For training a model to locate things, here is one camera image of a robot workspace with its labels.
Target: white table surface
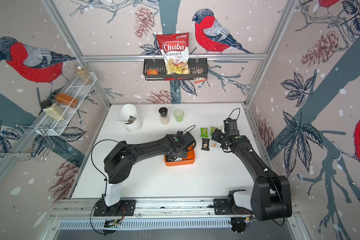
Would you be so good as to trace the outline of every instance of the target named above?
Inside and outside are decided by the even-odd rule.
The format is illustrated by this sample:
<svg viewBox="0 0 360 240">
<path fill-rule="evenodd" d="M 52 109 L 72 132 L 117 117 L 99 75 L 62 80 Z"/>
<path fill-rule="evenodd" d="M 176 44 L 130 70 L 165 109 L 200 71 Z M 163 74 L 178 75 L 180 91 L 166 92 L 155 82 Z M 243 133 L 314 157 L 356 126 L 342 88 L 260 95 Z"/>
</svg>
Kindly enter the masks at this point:
<svg viewBox="0 0 360 240">
<path fill-rule="evenodd" d="M 191 131 L 196 139 L 196 160 L 194 164 L 167 167 L 164 156 L 156 156 L 136 163 L 129 177 L 124 180 L 121 197 L 200 197 L 224 196 L 229 190 L 253 188 L 253 180 L 240 159 L 232 153 L 219 150 L 201 150 L 200 128 L 221 127 L 231 111 L 240 108 L 237 121 L 240 135 L 246 135 L 254 150 L 259 150 L 254 141 L 249 123 L 240 103 L 203 104 L 136 104 L 143 127 L 138 132 L 128 132 L 124 124 L 117 123 L 123 105 L 112 105 L 100 130 L 96 142 L 103 139 L 125 140 L 128 144 L 150 142 L 163 138 L 166 134 L 184 131 L 196 124 Z M 160 123 L 159 108 L 166 107 L 170 122 Z M 173 112 L 184 111 L 184 120 L 176 122 Z M 236 110 L 231 117 L 237 116 Z M 93 151 L 93 161 L 104 172 L 104 158 L 116 145 L 113 141 L 99 143 Z M 72 198 L 100 198 L 105 191 L 104 176 L 92 165 L 89 158 L 84 166 Z"/>
</svg>

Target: bird head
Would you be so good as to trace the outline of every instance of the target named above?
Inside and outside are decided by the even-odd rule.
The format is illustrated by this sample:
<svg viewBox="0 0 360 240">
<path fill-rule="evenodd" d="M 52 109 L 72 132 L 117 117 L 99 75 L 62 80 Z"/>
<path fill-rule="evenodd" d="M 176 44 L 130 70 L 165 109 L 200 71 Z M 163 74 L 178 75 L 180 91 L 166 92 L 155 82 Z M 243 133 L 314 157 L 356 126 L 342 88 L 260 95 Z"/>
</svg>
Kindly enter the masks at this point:
<svg viewBox="0 0 360 240">
<path fill-rule="evenodd" d="M 11 46 L 15 43 L 18 43 L 18 41 L 9 36 L 4 36 L 0 38 L 0 61 L 12 61 Z"/>
<path fill-rule="evenodd" d="M 192 18 L 192 21 L 195 21 L 197 24 L 200 24 L 202 20 L 208 16 L 213 17 L 213 12 L 210 9 L 207 8 L 200 9 L 195 13 L 195 15 Z"/>
</svg>

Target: black jar lid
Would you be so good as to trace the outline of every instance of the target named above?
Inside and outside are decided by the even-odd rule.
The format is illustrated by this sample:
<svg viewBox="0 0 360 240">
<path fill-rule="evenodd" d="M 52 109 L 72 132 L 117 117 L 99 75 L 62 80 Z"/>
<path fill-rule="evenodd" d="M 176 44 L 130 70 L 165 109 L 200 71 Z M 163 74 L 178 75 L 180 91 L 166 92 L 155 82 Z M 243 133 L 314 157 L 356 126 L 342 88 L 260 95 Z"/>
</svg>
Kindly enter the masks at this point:
<svg viewBox="0 0 360 240">
<path fill-rule="evenodd" d="M 45 101 L 42 101 L 40 105 L 42 108 L 49 108 L 50 106 L 52 106 L 52 101 L 45 100 Z"/>
<path fill-rule="evenodd" d="M 168 114 L 168 109 L 167 108 L 160 108 L 158 110 L 158 112 L 160 113 L 160 116 L 165 117 Z"/>
</svg>

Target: orange tray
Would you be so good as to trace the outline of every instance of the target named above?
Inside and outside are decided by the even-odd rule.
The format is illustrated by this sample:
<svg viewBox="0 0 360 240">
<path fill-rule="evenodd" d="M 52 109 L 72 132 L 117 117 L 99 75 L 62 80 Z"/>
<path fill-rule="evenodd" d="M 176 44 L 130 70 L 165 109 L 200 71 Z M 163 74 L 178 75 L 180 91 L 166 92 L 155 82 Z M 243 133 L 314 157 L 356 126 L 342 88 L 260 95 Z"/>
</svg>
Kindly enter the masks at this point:
<svg viewBox="0 0 360 240">
<path fill-rule="evenodd" d="M 164 162 L 165 162 L 165 165 L 167 166 L 179 166 L 179 165 L 187 165 L 187 164 L 192 164 L 195 162 L 195 150 L 193 149 L 192 151 L 188 152 L 188 155 L 187 155 L 187 158 L 183 158 L 182 160 L 180 161 L 175 161 L 175 162 L 167 162 L 167 156 L 164 155 Z"/>
</svg>

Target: spice jar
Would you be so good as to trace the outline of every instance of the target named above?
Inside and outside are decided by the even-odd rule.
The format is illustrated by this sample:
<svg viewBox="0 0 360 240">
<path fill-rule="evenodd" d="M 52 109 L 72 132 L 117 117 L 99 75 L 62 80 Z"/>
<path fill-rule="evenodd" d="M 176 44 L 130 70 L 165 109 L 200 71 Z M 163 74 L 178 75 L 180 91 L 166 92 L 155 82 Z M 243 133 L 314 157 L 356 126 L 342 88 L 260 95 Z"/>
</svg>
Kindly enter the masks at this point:
<svg viewBox="0 0 360 240">
<path fill-rule="evenodd" d="M 161 124 L 163 125 L 167 125 L 169 123 L 169 118 L 168 118 L 168 109 L 167 108 L 160 108 L 158 110 L 158 112 L 160 113 L 160 121 Z"/>
<path fill-rule="evenodd" d="M 79 103 L 77 98 L 71 97 L 65 93 L 52 93 L 52 97 L 56 102 L 65 106 L 69 105 L 70 108 L 76 108 L 77 104 Z"/>
<path fill-rule="evenodd" d="M 41 107 L 43 108 L 43 111 L 48 114 L 53 120 L 59 121 L 64 120 L 66 113 L 59 108 L 59 106 L 56 103 L 53 103 L 50 100 L 45 100 L 41 102 Z"/>
<path fill-rule="evenodd" d="M 92 79 L 89 77 L 91 74 L 89 73 L 87 68 L 82 64 L 78 64 L 75 67 L 77 69 L 76 73 L 79 75 L 79 78 L 81 79 L 81 81 L 84 84 L 91 84 Z"/>
</svg>

